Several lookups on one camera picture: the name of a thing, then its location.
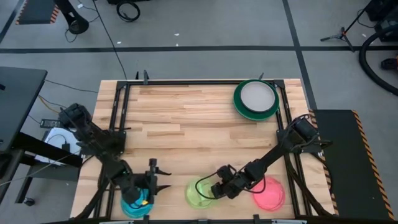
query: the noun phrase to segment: tripod stand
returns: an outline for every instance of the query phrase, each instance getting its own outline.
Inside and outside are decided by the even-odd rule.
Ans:
[[[356,16],[355,20],[348,26],[347,29],[345,29],[344,27],[342,27],[342,28],[340,29],[340,33],[339,33],[339,34],[331,35],[331,36],[329,36],[329,37],[322,38],[321,41],[323,42],[323,41],[330,40],[330,39],[342,40],[342,41],[347,42],[348,47],[349,47],[349,49],[350,49],[352,52],[355,52],[353,45],[352,45],[351,42],[348,40],[347,32],[351,29],[351,27],[355,24],[355,22],[358,21],[358,19],[362,16],[362,14],[366,11],[366,9],[367,9],[370,5],[371,5],[371,1],[365,6],[365,8],[362,10],[362,12],[359,13],[359,14]]]

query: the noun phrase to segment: wooden tabletop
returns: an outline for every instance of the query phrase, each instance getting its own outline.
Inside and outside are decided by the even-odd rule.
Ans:
[[[308,113],[300,80],[284,81],[292,117]],[[109,127],[116,82],[102,81],[99,88],[93,122],[103,129]],[[232,103],[235,88],[236,85],[148,85],[130,89],[125,127],[132,129],[127,130],[126,150],[121,158],[133,172],[144,172],[149,168],[148,160],[157,158],[157,165],[163,171],[173,173],[158,175],[159,185],[171,187],[155,196],[149,214],[151,220],[252,219],[253,214],[259,214],[260,218],[294,217],[283,159],[271,165],[266,173],[285,187],[285,204],[275,212],[261,210],[247,192],[233,200],[217,200],[211,208],[203,210],[190,207],[185,200],[185,187],[192,179],[214,173],[227,164],[238,169],[277,144],[276,116],[261,122],[243,118]],[[123,96],[122,92],[116,124]],[[286,127],[284,110],[282,117]],[[302,154],[301,158],[307,187],[326,210],[334,213],[322,164],[310,155]],[[78,215],[96,192],[100,170],[101,164],[95,158],[81,168],[71,217]],[[303,214],[301,192],[296,189]],[[107,199],[106,192],[101,215]],[[115,192],[114,199],[111,218],[128,219],[120,207],[120,191]]]

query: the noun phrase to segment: black table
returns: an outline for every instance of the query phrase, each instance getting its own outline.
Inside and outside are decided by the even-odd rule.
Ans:
[[[45,70],[0,67],[0,164],[6,167],[0,176],[0,185],[12,180],[19,163],[32,167],[38,164],[34,156],[25,154],[25,151],[55,161],[69,155],[61,160],[64,164],[81,165],[81,157],[20,132],[46,76]],[[25,178],[17,203],[24,199],[31,181],[31,177]],[[8,187],[9,184],[0,186],[0,203]]]

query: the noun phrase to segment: floor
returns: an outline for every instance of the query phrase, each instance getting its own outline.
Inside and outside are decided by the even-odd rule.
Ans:
[[[77,0],[70,0],[77,8]],[[0,66],[41,68],[47,79],[76,88],[97,90],[101,80],[124,79],[111,42],[99,19],[73,43],[60,15],[54,24],[15,25],[24,0],[0,3]],[[398,138],[395,119],[398,98],[379,88],[362,71],[358,52],[345,42],[322,37],[348,26],[368,0],[151,0],[138,2],[141,17],[125,23],[116,7],[96,2],[104,24],[118,48],[127,78],[148,71],[151,79],[171,78],[301,78],[308,106],[357,110],[379,168],[392,209],[398,214]],[[83,4],[93,7],[90,0]],[[88,20],[96,12],[77,11]],[[372,24],[367,16],[362,23]],[[360,46],[374,30],[355,24],[348,33]],[[373,46],[396,45],[375,40]],[[379,62],[395,51],[368,52],[372,68],[398,86],[396,72],[383,72]],[[61,105],[80,103],[92,113],[96,94],[82,93],[46,82],[40,92]],[[36,120],[57,115],[36,101],[30,115]],[[27,118],[22,131],[41,139],[44,129]],[[16,177],[23,176],[21,166]],[[14,182],[0,206],[2,223],[44,223],[66,220],[76,182],[34,180],[28,195],[33,207],[14,204],[22,182]]]

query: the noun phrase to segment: white plate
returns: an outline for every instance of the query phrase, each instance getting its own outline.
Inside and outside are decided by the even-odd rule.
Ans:
[[[275,102],[272,88],[263,82],[249,82],[241,91],[243,105],[254,112],[265,112],[271,109]]]

